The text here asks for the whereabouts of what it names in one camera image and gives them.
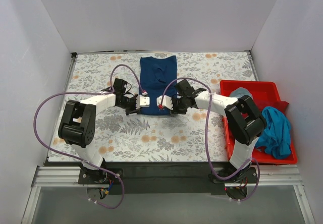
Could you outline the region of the navy blue t shirt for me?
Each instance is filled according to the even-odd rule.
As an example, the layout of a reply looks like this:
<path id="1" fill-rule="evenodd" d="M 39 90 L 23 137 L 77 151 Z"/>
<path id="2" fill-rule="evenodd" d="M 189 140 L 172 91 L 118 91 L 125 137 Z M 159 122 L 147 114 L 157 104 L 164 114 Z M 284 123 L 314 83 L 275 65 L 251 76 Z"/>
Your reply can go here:
<path id="1" fill-rule="evenodd" d="M 140 84 L 148 93 L 149 107 L 143 107 L 141 114 L 147 116 L 167 116 L 170 110 L 159 109 L 157 98 L 161 96 L 167 85 L 177 78 L 177 58 L 171 56 L 165 59 L 145 57 L 140 59 Z"/>

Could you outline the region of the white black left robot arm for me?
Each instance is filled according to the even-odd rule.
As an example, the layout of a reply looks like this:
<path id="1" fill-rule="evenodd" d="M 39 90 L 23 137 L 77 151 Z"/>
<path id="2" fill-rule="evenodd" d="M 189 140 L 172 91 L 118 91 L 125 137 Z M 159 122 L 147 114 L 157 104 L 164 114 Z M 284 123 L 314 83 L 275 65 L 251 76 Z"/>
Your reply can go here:
<path id="1" fill-rule="evenodd" d="M 99 95 L 81 101 L 67 101 L 59 125 L 59 137 L 72 146 L 82 159 L 81 170 L 98 184 L 106 183 L 111 175 L 103 168 L 105 159 L 91 143 L 95 135 L 96 116 L 115 106 L 124 109 L 126 115 L 129 115 L 138 113 L 142 107 L 149 105 L 146 92 L 128 97 L 127 85 L 127 81 L 116 79 L 112 87 L 103 89 Z"/>

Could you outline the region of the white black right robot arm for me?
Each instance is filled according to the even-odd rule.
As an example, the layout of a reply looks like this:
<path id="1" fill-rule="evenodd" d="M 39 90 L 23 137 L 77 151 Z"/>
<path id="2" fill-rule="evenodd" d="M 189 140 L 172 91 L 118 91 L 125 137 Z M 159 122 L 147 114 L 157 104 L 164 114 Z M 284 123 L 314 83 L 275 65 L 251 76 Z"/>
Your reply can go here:
<path id="1" fill-rule="evenodd" d="M 255 145 L 267 127 L 266 120 L 249 95 L 228 97 L 213 94 L 206 85 L 194 89 L 189 82 L 189 78 L 183 77 L 173 80 L 170 84 L 174 85 L 178 95 L 160 96 L 159 108 L 166 107 L 173 114 L 185 114 L 188 108 L 205 109 L 207 116 L 216 113 L 226 118 L 235 139 L 229 167 L 223 174 L 218 174 L 213 167 L 210 169 L 219 181 L 242 181 L 253 161 Z"/>

